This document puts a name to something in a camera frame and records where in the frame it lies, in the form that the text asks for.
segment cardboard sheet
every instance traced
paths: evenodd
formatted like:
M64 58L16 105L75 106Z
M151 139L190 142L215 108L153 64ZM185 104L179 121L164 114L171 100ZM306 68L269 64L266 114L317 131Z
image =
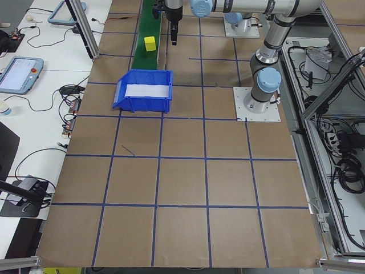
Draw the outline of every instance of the cardboard sheet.
M348 48L353 54L358 53L365 41L365 1L325 0L325 4Z
M109 18L139 4L114 0ZM263 37L224 38L221 16L199 20L187 3L184 15L177 46L163 21L169 114L111 109L138 16L107 21L108 55L94 63L38 250L45 267L308 268L321 256L282 110L281 123L236 121L232 86L252 84Z

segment wire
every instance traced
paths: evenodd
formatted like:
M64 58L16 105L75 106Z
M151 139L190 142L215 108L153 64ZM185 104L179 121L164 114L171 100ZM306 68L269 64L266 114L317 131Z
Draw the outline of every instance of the wire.
M40 8L38 8L38 7L30 7L29 9L27 9L26 10L26 12L25 13L27 13L28 11L30 11L30 10L43 10L43 11L47 11L47 12L49 12L49 13L53 13L53 10L45 10L45 9L40 9Z
M302 63L300 63L300 65L299 65L299 72L300 72L300 74L301 74L301 76L305 79L305 80L307 80L308 81L308 83L309 83L309 76L308 76L308 73L306 72L306 71L303 71L303 67L305 67L305 61L304 62L302 62ZM332 76L331 76L331 73L330 72L328 72L328 74L326 74L326 76L327 75L329 75L330 77L327 79L327 80L324 80L324 82L315 82L315 81L313 81L313 83L314 84L325 84L325 83L327 83L327 82L329 82L330 80L331 80L331 78L332 78Z
M99 272L101 270L103 270L105 267L100 267L99 269L96 269L95 267L92 267L91 270L94 272Z
M1 53L1 54L0 54L0 58L4 58L4 57L6 56L6 54L7 54L7 51L8 51L8 50L6 50L4 53Z
M2 201L8 201L8 202L16 202L16 203L19 203L20 202L20 201L9 200L9 199L2 199L2 198L0 198L0 200L2 200Z
M320 131L321 131L321 128L319 127L319 123L321 122L321 115L318 115L317 116L317 131L319 133L319 138L320 140L323 142L323 136L322 134L320 134ZM331 153L328 151L327 147L325 146L325 149L326 149L326 152L327 152L327 156L330 160L330 162L333 162L334 163L334 166L337 165L337 163L335 162L335 160L332 158L332 155ZM336 204L337 204L337 207L339 209L339 213L340 213L340 218L341 218L341 222L342 222L342 225L343 225L343 228L345 230L345 233L348 237L348 239L350 240L350 242L352 242L355 246L357 246L358 248L362 249L362 250L365 250L365 246L362 246L361 244L359 244L352 236L352 234L350 233L349 229L348 229L348 226L347 226L347 223L346 223L346 220L345 220L345 215L344 215L344 209L343 209L343 206L341 205L340 201L339 201L339 198L337 196L337 193L336 193L336 190L335 190L335 179L336 179L336 175L337 175L337 172L338 170L334 171L333 168L332 168L332 164L331 164L331 176L330 176L330 184L331 184L331 189L332 189L332 192L333 192L333 195L334 195L334 198L335 198L335 201L336 201Z
M252 18L255 18L256 20L258 20L258 21L261 21L260 19L258 19L257 17L255 17L255 16L251 16Z
M204 268L205 268L205 267L201 267L201 268L185 267L185 269L193 270L193 271L199 271L199 270L202 270L202 269L204 269Z
M88 77L85 77L81 82L79 82L78 84L76 84L76 86L80 86L80 84L82 84L85 80L87 80L90 77L90 75Z
M35 179L38 179L38 180L42 180L42 181L45 181L45 182L48 182L54 190L56 190L56 186L54 185L54 183L52 183L51 181L47 180L47 179L44 179L44 178L41 178L41 177L36 177L36 176L8 176L9 178L16 178L19 180L19 178L35 178Z
M59 90L55 90L53 93L52 93L52 104L49 108L45 108L44 110L36 110L34 109L31 104L30 104L30 101L28 98L25 98L25 97L21 97L19 95L12 95L12 96L9 96L8 98L4 99L4 101L7 101L9 100L10 98L14 98L14 97L17 97L17 98L21 98L21 99L24 99L24 100L27 100L28 101L28 105L30 107L30 109L34 112L42 112L42 111L48 111L48 110L51 110L53 108L53 105L55 103L55 98L54 98L54 95L56 94L56 92L59 91Z
M36 38L36 37L40 36L40 28L39 28L39 27L37 27L37 26L30 27L30 28L31 28L31 29L38 29L38 34L37 34L37 35L35 35L35 36L33 36L33 37L31 37L31 38L29 38L29 39L27 40L28 45L30 45L31 47L33 47L33 48L35 48L35 49L38 49L38 48L40 48L40 47L51 47L51 46L57 45L57 44L59 44L59 43L62 43L63 41L65 41L65 40L66 40L66 34L67 34L67 32L68 32L69 30L72 30L72 28L67 29L67 30L64 32L64 34L63 34L63 39L62 39L62 40L60 40L60 41L57 41L57 42L52 43L52 44L49 44L49 45L34 46L34 45L32 45L32 44L30 43L30 41L31 41L31 40L33 40L34 38Z
M19 170L20 166L22 165L22 163L24 163L24 161L25 161L26 159L28 159L30 156L32 156L32 155L34 155L34 154L36 154L36 153L38 153L38 152L45 151L45 150L58 150L58 151L61 151L61 152L66 153L66 152L65 152L65 150L61 150L60 148L43 148L43 149L41 149L41 150L36 150L36 151L34 151L34 152L32 152L32 153L28 154L28 155L27 155L27 156L26 156L23 160L21 160L21 161L20 161L20 163L17 165L17 167L15 168L15 171L14 171L15 178L17 178L17 179L19 180L19 177L18 177L18 175L17 175L17 172L18 172L18 170Z
M137 16L124 16L124 17L119 17L119 18L107 18L104 23L101 23L101 21L96 18L91 18L91 20L93 22L99 23L100 25L105 25L105 23L107 21L126 20L126 19L130 19L130 18L134 18L134 17L138 17L138 15Z
M292 50L292 49L297 49L297 48L300 48L300 49L302 49L302 47L297 47L297 46L291 46L291 47L289 47L288 49L287 49L287 54L288 54L288 56L289 56L289 60L290 60L290 64L291 64L291 67L292 67L292 69L293 69L293 73L294 73L294 76L295 76L295 79L297 80L297 83L298 83L298 86L299 86L299 89L300 89L300 91L301 91L301 97L302 97L302 101L304 102L304 94L307 96L307 97L309 97L309 94L303 89L303 87L302 87L302 84L301 84L301 81L299 80L299 78L298 78L298 75L297 75L297 73L295 72L295 64L294 64L294 61L293 61L293 59L291 58L291 55L290 55L290 51Z

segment metal base plate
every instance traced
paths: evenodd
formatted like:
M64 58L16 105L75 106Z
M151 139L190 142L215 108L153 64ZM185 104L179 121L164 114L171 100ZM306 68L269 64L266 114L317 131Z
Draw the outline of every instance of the metal base plate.
M226 37L239 37L239 38L252 38L252 39L259 39L260 33L258 32L257 26L251 26L249 30L243 31L242 28L240 28L240 24L238 24L238 27L233 28L230 23L226 19L224 19L224 29L226 31ZM254 18L251 18L252 24L256 24L256 20Z
M281 122L278 106L271 104L267 111L262 114L255 114L247 110L244 106L244 99L246 94L251 92L251 87L233 87L234 104L236 105L236 115L238 121L251 122Z

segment electric cable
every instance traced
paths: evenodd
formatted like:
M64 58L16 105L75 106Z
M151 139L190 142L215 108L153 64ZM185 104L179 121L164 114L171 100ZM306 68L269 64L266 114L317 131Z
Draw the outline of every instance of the electric cable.
M29 9L27 9L26 11L25 11L25 13L27 13L28 11L30 11L30 10L43 10L43 11L47 11L47 12L49 12L49 13L53 13L53 10L45 10L45 9L40 9L40 8L38 8L38 7L30 7Z
M37 34L37 35L35 35L35 36L33 36L33 37L31 37L31 38L29 38L29 39L27 40L28 45L30 45L31 47L33 47L33 48L35 48L35 49L38 49L38 48L40 48L40 47L51 47L51 46L54 46L54 45L57 45L57 44L59 44L59 43L64 42L64 41L66 40L66 34L67 34L67 32L68 32L68 31L70 31L70 30L72 30L72 28L67 29L67 30L64 32L64 34L63 34L63 39L62 39L62 40L60 40L60 41L57 41L57 42L55 42L55 43L48 44L48 45L34 46L34 45L32 45L32 44L30 43L30 41L31 41L31 40L33 40L34 38L36 38L36 37L40 36L40 28L39 28L38 26L32 26L32 27L28 27L28 28L30 28L30 29L38 29L38 34Z
M23 160L21 160L21 161L19 162L19 164L17 165L17 167L15 168L15 171L14 171L15 178L17 178L17 179L19 180L19 178L20 178L20 177L18 177L17 173L18 173L18 170L19 170L20 166L24 163L24 161L25 161L26 159L28 159L30 156L32 156L32 155L34 155L34 154L36 154L36 153L39 153L39 152L41 152L41 151L46 151L46 150L58 150L58 151L61 151L61 152L66 153L66 151L65 151L65 150L61 150L60 148L43 148L43 149L41 149L41 150L33 151L32 153L28 154L25 158L23 158Z
M321 115L318 115L317 118L316 118L316 123L317 123L317 130L320 131L320 127L318 127L320 121L321 121ZM319 133L319 138L321 139L321 141L323 142L323 136ZM326 149L326 154L330 160L330 162L333 162L334 163L334 166L336 166L336 162L335 160L332 158L331 154L329 153L329 151ZM365 250L365 246L359 244L352 236L352 234L350 233L349 229L348 229L348 226L347 226L347 223L346 223L346 220L345 220L345 215L344 215L344 208L341 204L341 202L339 201L339 198L337 196L337 193L336 193L336 189L335 189L335 172L333 170L333 167L332 167L332 164L330 165L331 167L331 176L330 176L330 185L331 185L331 190L332 190L332 193L334 195L334 198L335 198L335 202L336 202L336 205L339 209L339 213L340 213L340 218L341 218L341 222L342 222L342 225L343 225L343 228L345 230L345 233L348 237L348 239L350 240L350 242L352 242L355 246L357 246L358 248L362 249L362 250Z
M54 95L56 94L56 92L59 91L59 90L55 90L53 93L52 93L52 104L50 107L48 108L45 108L44 110L36 110L34 107L32 107L32 105L30 104L30 101L28 98L25 98L25 97L22 97L22 96L19 96L19 95L12 95L12 96L9 96L7 98L4 99L4 101L7 101L9 100L10 98L21 98L21 99L24 99L24 100L27 100L28 102L28 105L30 107L30 109L34 112L44 112L44 111L48 111L48 110L51 110L54 106L54 103L55 103L55 98L54 98Z

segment metal frame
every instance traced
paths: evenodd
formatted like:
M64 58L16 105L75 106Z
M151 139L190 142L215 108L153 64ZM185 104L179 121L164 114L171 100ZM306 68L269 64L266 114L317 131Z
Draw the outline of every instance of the metal frame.
M84 42L87 53L91 59L98 59L100 52L98 44L88 23L84 9L80 0L65 0L66 5L80 31L81 38Z
M3 259L0 260L0 271L40 266L40 257L34 256L29 258Z
M358 262L357 259L347 260L319 260L319 265L324 269L333 269L340 271L351 271L357 273L365 273L365 263Z

